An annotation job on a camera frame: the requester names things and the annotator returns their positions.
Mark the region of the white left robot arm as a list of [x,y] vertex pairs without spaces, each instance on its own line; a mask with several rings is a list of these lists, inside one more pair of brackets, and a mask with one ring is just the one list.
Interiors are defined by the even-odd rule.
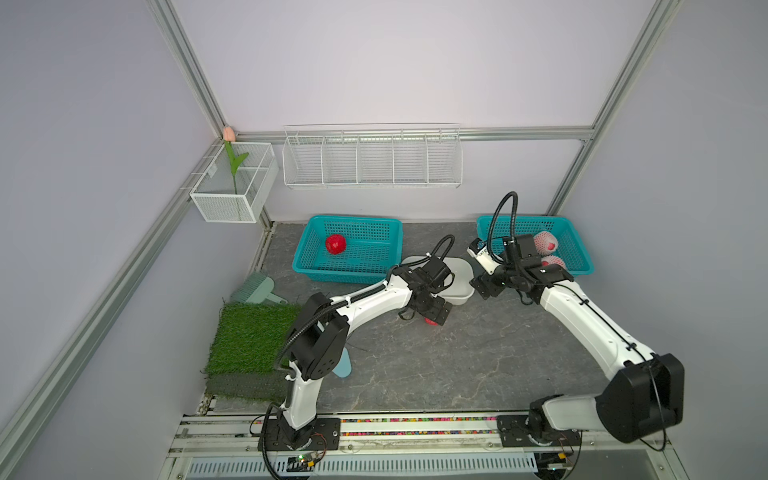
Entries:
[[444,324],[452,305],[439,294],[455,279],[443,259],[427,256],[392,267],[383,280],[356,292],[312,295],[273,362],[274,369],[286,373],[288,384],[285,400],[273,414],[278,438],[292,449],[308,444],[323,379],[338,366],[351,333],[388,312],[400,317],[411,312]]

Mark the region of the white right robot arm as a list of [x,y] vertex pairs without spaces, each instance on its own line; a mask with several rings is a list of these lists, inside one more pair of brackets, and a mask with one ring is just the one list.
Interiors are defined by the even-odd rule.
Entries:
[[472,280],[482,298],[507,289],[552,314],[597,362],[608,384],[594,395],[552,395],[531,403],[523,427],[546,446],[565,431],[602,431],[623,443],[680,424],[685,369],[672,354],[659,355],[636,340],[584,293],[561,265],[544,262],[530,235],[503,240],[497,255],[489,240],[475,239],[468,254],[483,272]]

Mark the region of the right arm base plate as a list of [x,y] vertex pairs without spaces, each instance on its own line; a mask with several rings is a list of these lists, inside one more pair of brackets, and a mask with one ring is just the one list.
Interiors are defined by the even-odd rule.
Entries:
[[556,430],[538,411],[497,417],[497,429],[504,447],[579,446],[580,434],[574,430]]

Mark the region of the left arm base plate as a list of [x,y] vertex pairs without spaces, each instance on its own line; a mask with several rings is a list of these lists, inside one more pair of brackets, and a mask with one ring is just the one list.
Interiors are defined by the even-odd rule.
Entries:
[[315,418],[307,425],[294,429],[282,417],[270,418],[259,435],[258,447],[268,451],[301,451],[339,449],[341,420],[339,418]]

